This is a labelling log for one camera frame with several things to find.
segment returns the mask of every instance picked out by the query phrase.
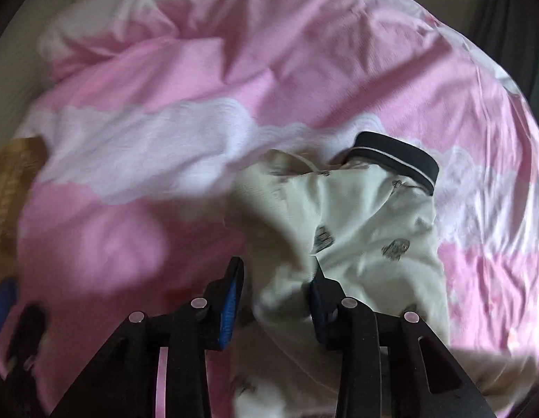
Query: pillow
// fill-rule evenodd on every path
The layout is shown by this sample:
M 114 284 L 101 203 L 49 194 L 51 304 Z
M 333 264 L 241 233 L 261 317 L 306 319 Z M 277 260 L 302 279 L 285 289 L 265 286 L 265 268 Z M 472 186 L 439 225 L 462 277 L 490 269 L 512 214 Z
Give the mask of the pillow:
M 15 274 L 18 217 L 46 160 L 41 137 L 15 139 L 0 149 L 0 282 Z

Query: blue gripper pad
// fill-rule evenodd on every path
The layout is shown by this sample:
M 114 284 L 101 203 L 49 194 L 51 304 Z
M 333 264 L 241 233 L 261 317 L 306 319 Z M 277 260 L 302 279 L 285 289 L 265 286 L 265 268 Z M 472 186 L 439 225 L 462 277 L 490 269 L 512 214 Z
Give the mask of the blue gripper pad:
M 235 314 L 237 312 L 237 281 L 233 280 L 229 293 L 225 299 L 223 311 L 221 313 L 221 321 L 219 325 L 219 345 L 223 350 L 233 336 L 233 326 L 235 321 Z
M 8 313 L 18 298 L 18 288 L 16 279 L 6 278 L 0 283 L 0 331 L 3 329 L 4 322 Z

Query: pink bed sheet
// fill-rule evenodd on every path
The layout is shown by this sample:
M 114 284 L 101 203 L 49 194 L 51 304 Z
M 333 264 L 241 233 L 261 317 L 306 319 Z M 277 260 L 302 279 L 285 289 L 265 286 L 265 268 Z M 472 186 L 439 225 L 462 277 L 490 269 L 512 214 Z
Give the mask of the pink bed sheet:
M 50 160 L 19 223 L 0 366 L 21 308 L 42 301 L 36 375 L 53 408 L 130 312 L 174 310 L 241 253 L 223 220 L 237 171 L 271 148 L 328 162 L 362 130 L 440 165 L 452 344 L 539 357 L 539 130 L 439 27 L 384 0 L 157 0 L 65 36 L 49 58 L 63 80 L 20 132 L 44 136 Z M 227 356 L 208 368 L 229 416 Z

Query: metal screw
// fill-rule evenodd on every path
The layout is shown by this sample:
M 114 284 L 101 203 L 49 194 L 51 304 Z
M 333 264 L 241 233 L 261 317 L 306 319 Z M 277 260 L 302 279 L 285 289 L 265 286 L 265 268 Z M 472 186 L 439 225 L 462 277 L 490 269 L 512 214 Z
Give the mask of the metal screw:
M 352 309 L 357 307 L 358 302 L 352 297 L 345 297 L 343 300 L 341 300 L 341 305 L 343 305 L 344 308 Z
M 145 316 L 143 315 L 142 311 L 134 311 L 132 314 L 130 314 L 130 316 L 128 316 L 128 320 L 133 324 L 137 324 L 138 322 L 142 322 L 144 317 Z
M 403 317 L 407 322 L 411 322 L 412 324 L 416 324 L 421 319 L 421 317 L 414 311 L 407 311 L 403 314 Z
M 196 309 L 205 308 L 208 304 L 208 301 L 203 297 L 196 297 L 190 302 L 191 307 Z

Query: white fabric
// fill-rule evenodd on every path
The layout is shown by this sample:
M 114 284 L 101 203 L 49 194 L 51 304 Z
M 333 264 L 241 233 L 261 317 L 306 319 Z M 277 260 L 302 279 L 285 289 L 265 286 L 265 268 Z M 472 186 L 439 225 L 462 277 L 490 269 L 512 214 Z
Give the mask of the white fabric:
M 228 223 L 248 237 L 243 307 L 252 311 L 233 342 L 237 418 L 334 414 L 341 362 L 314 335 L 305 296 L 313 256 L 347 296 L 385 314 L 416 311 L 449 343 L 433 198 L 412 179 L 362 160 L 319 171 L 274 150 L 240 174 L 229 209 Z M 399 240 L 406 251 L 392 251 Z M 454 355 L 496 410 L 536 378 L 532 359 Z

